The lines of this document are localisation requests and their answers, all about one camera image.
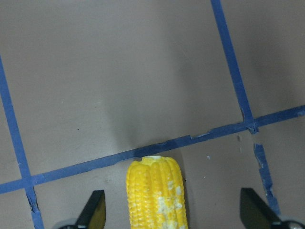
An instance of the corn cob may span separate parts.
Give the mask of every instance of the corn cob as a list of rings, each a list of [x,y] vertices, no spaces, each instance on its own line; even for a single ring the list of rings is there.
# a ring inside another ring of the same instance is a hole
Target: corn cob
[[[173,158],[133,161],[126,190],[131,229],[187,229],[183,180]]]

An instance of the silver bolt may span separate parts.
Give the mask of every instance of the silver bolt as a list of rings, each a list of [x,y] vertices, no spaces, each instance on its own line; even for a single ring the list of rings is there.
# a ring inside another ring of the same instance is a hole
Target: silver bolt
[[[303,227],[300,224],[295,222],[290,222],[288,226],[290,229],[303,229]]]

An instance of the yellow corn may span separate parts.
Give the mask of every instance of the yellow corn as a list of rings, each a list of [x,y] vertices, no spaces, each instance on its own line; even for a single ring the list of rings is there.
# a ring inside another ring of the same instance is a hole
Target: yellow corn
[[[187,229],[182,175],[171,157],[133,161],[126,189],[131,229]]]

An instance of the gray floor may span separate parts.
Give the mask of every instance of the gray floor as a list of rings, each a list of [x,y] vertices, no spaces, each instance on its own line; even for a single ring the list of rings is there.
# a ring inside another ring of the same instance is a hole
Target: gray floor
[[[223,1],[255,117],[305,104],[303,1]],[[0,3],[0,54],[32,175],[242,121],[209,1]],[[20,178],[0,108],[0,182]],[[190,228],[243,228],[239,189],[264,195],[263,143],[284,215],[305,220],[304,117],[162,153],[186,178]],[[129,228],[132,160],[35,187],[46,229],[105,189],[105,229]],[[33,228],[23,190],[1,228]]]

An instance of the black object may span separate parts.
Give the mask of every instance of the black object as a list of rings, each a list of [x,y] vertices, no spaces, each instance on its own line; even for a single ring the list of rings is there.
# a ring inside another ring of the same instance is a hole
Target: black object
[[[240,193],[240,218],[246,229],[305,229],[297,221],[281,221],[252,188]]]
[[[103,229],[106,222],[106,203],[104,190],[93,191],[75,225],[59,229]]]

